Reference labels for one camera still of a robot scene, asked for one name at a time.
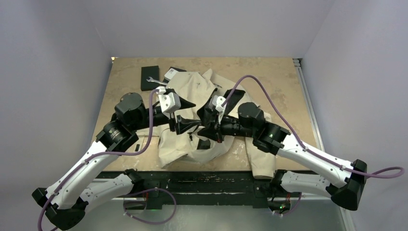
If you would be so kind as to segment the beige jacket with black lining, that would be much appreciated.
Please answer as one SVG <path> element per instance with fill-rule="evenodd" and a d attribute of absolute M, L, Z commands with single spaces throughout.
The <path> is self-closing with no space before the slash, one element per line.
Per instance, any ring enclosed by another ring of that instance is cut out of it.
<path fill-rule="evenodd" d="M 228 90 L 235 82 L 224 78 L 212 69 L 204 74 L 198 72 L 179 72 L 169 81 L 169 87 L 183 99 L 196 105 L 195 108 L 180 110 L 183 118 L 198 119 L 198 110 L 208 105 L 208 100 L 215 95 L 227 97 Z M 275 173 L 275 159 L 253 146 L 252 138 L 226 136 L 222 143 L 217 143 L 192 134 L 176 134 L 168 127 L 156 127 L 159 134 L 158 157 L 161 168 L 167 170 L 248 170 L 256 179 L 271 179 Z"/>

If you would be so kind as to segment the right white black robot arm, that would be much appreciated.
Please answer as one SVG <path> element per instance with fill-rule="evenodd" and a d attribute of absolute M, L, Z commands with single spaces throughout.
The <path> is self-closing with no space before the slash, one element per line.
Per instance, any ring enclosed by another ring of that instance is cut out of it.
<path fill-rule="evenodd" d="M 281 196 L 285 192 L 317 194 L 330 198 L 336 205 L 356 211 L 366 184 L 367 164 L 332 156 L 304 143 L 289 130 L 268 122 L 264 111 L 254 103 L 242 103 L 238 116 L 223 114 L 220 103 L 210 103 L 208 121 L 199 136 L 218 143 L 225 136 L 252 138 L 259 150 L 293 160 L 313 174 L 299 174 L 279 169 L 270 183 L 271 192 Z"/>

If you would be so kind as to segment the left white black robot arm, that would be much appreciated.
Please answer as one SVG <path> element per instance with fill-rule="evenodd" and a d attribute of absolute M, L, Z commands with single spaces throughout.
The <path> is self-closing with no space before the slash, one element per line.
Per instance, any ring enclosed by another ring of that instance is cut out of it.
<path fill-rule="evenodd" d="M 118 157 L 129 155 L 128 149 L 137 140 L 141 129 L 169 124 L 176 126 L 174 113 L 193 108 L 194 103 L 178 96 L 172 89 L 153 90 L 150 99 L 159 98 L 145 106 L 135 92 L 123 95 L 115 113 L 97 135 L 81 159 L 58 181 L 47 188 L 37 188 L 32 197 L 41 206 L 40 218 L 46 217 L 55 229 L 69 230 L 99 205 L 119 196 L 137 197 L 144 190 L 144 180 L 134 169 L 127 169 L 114 179 L 91 186 L 92 181 Z"/>

